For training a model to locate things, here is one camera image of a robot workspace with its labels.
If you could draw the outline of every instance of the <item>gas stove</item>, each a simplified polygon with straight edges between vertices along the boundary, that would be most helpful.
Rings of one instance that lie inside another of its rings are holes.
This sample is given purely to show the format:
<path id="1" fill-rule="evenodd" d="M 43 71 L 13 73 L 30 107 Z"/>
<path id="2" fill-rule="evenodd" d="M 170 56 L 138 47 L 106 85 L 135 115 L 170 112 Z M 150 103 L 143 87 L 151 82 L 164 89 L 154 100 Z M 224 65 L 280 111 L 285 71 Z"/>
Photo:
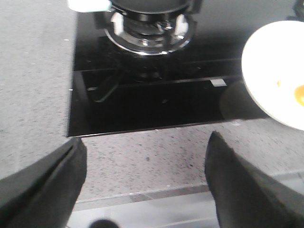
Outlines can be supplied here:
<path id="1" fill-rule="evenodd" d="M 78 13 L 69 137 L 267 117 L 243 83 L 242 50 L 261 26 L 300 19 L 299 1 L 122 2 Z"/>

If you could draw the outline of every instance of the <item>speckled countertop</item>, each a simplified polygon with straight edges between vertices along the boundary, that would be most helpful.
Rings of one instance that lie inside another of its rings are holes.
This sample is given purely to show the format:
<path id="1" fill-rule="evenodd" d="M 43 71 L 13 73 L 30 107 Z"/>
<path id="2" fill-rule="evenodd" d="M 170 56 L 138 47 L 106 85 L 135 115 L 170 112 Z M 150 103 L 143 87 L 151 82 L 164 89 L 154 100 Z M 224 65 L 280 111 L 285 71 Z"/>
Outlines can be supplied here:
<path id="1" fill-rule="evenodd" d="M 0 178 L 67 141 L 76 13 L 65 0 L 0 1 Z M 304 132 L 272 119 L 83 139 L 88 174 L 80 200 L 204 183 L 212 131 L 275 175 L 304 170 Z"/>

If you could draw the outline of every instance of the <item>black glass cooktop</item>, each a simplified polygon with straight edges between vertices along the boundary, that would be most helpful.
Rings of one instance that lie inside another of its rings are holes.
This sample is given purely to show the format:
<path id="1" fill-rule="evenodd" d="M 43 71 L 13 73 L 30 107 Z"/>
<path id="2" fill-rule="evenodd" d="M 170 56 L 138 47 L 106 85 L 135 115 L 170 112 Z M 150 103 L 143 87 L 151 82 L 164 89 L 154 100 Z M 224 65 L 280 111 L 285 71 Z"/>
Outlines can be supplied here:
<path id="1" fill-rule="evenodd" d="M 194 3 L 185 13 L 194 21 L 189 44 L 160 56 L 115 45 L 105 32 L 112 12 L 78 13 L 69 137 L 266 117 L 242 81 L 242 50 L 261 26 L 299 19 L 303 4 Z"/>

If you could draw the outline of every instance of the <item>chrome burner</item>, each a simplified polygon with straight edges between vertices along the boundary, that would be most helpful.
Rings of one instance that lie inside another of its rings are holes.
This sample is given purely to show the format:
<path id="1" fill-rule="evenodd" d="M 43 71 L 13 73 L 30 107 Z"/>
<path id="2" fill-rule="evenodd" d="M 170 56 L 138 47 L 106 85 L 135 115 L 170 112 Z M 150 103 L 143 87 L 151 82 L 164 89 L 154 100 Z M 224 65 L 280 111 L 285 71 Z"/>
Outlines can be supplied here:
<path id="1" fill-rule="evenodd" d="M 106 34 L 117 46 L 140 55 L 165 55 L 190 42 L 195 22 L 179 15 L 170 21 L 149 24 L 115 12 Z"/>

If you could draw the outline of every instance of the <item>plate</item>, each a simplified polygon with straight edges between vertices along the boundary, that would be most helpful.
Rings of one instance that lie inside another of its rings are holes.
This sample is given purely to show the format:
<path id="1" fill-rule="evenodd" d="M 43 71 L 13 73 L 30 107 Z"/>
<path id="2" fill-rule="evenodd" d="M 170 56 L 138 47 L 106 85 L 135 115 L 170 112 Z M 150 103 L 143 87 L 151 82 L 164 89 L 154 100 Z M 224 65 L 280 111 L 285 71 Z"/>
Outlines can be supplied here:
<path id="1" fill-rule="evenodd" d="M 278 21 L 258 29 L 244 47 L 242 72 L 264 112 L 304 131 L 304 22 Z"/>

